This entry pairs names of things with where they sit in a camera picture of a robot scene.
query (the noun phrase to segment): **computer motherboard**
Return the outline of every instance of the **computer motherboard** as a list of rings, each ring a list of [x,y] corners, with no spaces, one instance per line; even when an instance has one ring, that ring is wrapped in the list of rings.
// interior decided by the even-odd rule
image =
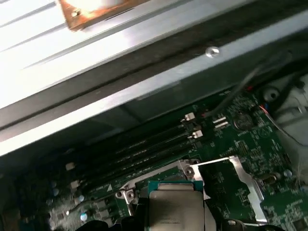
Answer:
[[[191,172],[180,168],[181,163],[230,156],[238,157],[255,180],[266,223],[288,231],[307,230],[307,192],[301,190],[303,183],[291,169],[275,127],[259,108],[257,94],[244,92],[218,115],[205,116],[229,92],[37,164],[15,182],[21,230],[74,231],[95,219],[112,225],[129,216],[128,200],[136,204],[147,196],[148,181],[186,180]],[[211,210],[224,218],[257,223],[250,191],[230,161],[199,169]]]

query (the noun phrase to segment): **black ram slot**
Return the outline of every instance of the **black ram slot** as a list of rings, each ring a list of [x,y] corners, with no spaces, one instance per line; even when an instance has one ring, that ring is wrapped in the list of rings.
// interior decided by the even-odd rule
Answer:
[[[108,160],[108,164],[104,165],[101,162],[97,161],[95,165],[91,165],[91,169],[88,171],[83,171],[84,174],[81,178],[92,179],[96,177],[98,174],[104,174],[106,171],[110,171],[111,169],[115,169],[121,167],[123,164],[133,163],[140,159],[141,157],[147,156],[150,157],[151,155],[160,152],[162,150],[166,150],[168,147],[172,147],[174,145],[180,145],[184,141],[187,140],[187,134],[183,133],[180,136],[171,138],[169,140],[163,141],[162,143],[155,144],[147,149],[139,150],[136,153],[129,154],[124,157],[120,157],[114,160]]]
[[[156,155],[152,156],[152,158],[140,158],[139,160],[136,160],[136,164],[133,166],[123,167],[119,168],[116,171],[112,171],[109,173],[104,174],[104,176],[96,179],[92,179],[92,181],[88,181],[86,185],[82,187],[83,193],[88,193],[90,190],[101,186],[104,183],[110,182],[116,178],[119,178],[123,175],[144,169],[148,166],[153,165],[154,163],[161,161],[165,158],[170,158],[171,156],[175,154],[179,154],[179,152],[185,152],[192,148],[192,144],[190,142],[187,142],[185,144],[175,145],[171,148],[168,148],[166,150],[163,150]]]

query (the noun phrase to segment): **electronic component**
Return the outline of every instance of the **electronic component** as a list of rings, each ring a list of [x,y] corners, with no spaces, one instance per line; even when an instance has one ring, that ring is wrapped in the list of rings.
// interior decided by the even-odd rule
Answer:
[[[224,116],[224,117],[222,117],[222,118],[219,118],[219,119],[217,119],[217,120],[214,120],[214,121],[213,121],[213,124],[219,123],[219,122],[224,121],[224,120],[226,120],[226,119],[227,119],[227,118]]]
[[[225,121],[225,122],[223,122],[223,123],[220,123],[220,124],[215,125],[215,128],[221,128],[221,127],[226,126],[226,125],[228,125],[228,124],[229,124],[228,121]]]
[[[281,178],[281,175],[279,173],[270,173],[263,175],[260,179],[262,180],[262,183],[265,185],[272,185],[276,183]]]
[[[197,139],[197,138],[200,138],[200,137],[202,137],[202,136],[203,136],[202,131],[201,131],[201,130],[198,130],[198,131],[194,131],[194,132],[192,133],[192,135],[188,137],[188,139],[191,139],[191,138]]]
[[[80,214],[80,220],[81,220],[81,221],[85,222],[85,221],[87,221],[87,219],[88,219],[88,214],[87,214],[87,212],[84,212],[84,213],[81,213],[81,214]]]
[[[296,231],[308,231],[308,225],[305,219],[299,219],[293,222]]]
[[[247,113],[238,113],[233,118],[233,123],[238,130],[246,131],[255,126],[252,117]]]
[[[194,115],[193,112],[190,112],[188,114],[185,115],[184,119],[182,119],[182,121],[190,121],[192,119],[195,119],[196,116]]]
[[[203,230],[203,195],[192,184],[160,184],[150,192],[149,222],[152,231]]]

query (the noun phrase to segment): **gray metal panel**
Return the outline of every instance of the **gray metal panel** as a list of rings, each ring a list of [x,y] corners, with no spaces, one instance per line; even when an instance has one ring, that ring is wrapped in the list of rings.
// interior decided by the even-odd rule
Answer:
[[[0,108],[250,0],[151,0],[83,31],[53,0],[0,4]]]
[[[144,95],[150,94],[151,92],[165,88],[187,77],[213,68],[218,64],[301,31],[308,25],[307,18],[308,11],[297,14],[221,47],[221,55],[214,59],[202,55],[36,128],[29,129],[29,124],[25,121],[25,123],[21,123],[19,128],[12,126],[12,128],[4,129],[0,132],[0,139],[2,140],[0,143],[0,155],[4,155],[90,117],[109,111],[110,109],[123,105],[136,98],[144,97]]]

